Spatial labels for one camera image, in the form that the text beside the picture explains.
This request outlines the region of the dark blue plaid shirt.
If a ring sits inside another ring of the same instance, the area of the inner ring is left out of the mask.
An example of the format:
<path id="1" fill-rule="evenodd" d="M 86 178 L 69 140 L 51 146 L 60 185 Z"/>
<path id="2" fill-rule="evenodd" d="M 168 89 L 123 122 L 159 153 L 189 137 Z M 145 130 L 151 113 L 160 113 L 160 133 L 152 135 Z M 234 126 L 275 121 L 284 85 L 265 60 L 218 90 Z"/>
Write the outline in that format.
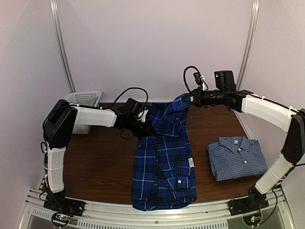
<path id="1" fill-rule="evenodd" d="M 184 208 L 197 199 L 195 165 L 187 130 L 190 104 L 180 95 L 148 106 L 155 135 L 138 139 L 132 206 L 140 211 Z"/>

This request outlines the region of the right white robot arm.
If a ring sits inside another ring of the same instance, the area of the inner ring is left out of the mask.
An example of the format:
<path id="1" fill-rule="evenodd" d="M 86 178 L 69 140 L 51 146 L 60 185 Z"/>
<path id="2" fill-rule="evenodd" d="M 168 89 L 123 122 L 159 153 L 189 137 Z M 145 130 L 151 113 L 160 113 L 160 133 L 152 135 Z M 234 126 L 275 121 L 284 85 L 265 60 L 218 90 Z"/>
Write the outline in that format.
<path id="1" fill-rule="evenodd" d="M 264 149 L 278 151 L 278 156 L 268 156 L 268 170 L 248 190 L 244 200 L 247 210 L 257 209 L 265 200 L 267 192 L 282 183 L 305 155 L 305 110 L 277 103 L 263 96 L 239 90 L 230 70 L 214 72 L 216 88 L 210 90 L 200 71 L 194 70 L 197 88 L 188 89 L 183 100 L 196 107 L 224 105 L 227 108 L 260 119 L 259 127 L 267 125 L 267 130 L 256 134 L 263 142 Z"/>

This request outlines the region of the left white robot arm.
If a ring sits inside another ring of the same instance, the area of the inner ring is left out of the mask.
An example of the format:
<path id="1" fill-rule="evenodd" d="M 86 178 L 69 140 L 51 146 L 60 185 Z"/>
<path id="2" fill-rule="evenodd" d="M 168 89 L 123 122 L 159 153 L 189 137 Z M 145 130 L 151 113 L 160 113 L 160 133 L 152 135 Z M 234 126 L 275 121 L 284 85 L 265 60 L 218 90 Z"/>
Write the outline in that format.
<path id="1" fill-rule="evenodd" d="M 156 134 L 150 120 L 150 111 L 136 100 L 129 98 L 119 108 L 94 107 L 72 104 L 60 99 L 42 124 L 44 153 L 43 168 L 47 175 L 48 201 L 58 212 L 64 212 L 69 204 L 64 194 L 64 153 L 71 140 L 73 129 L 79 125 L 104 126 L 120 131 L 125 129 L 135 137 Z"/>

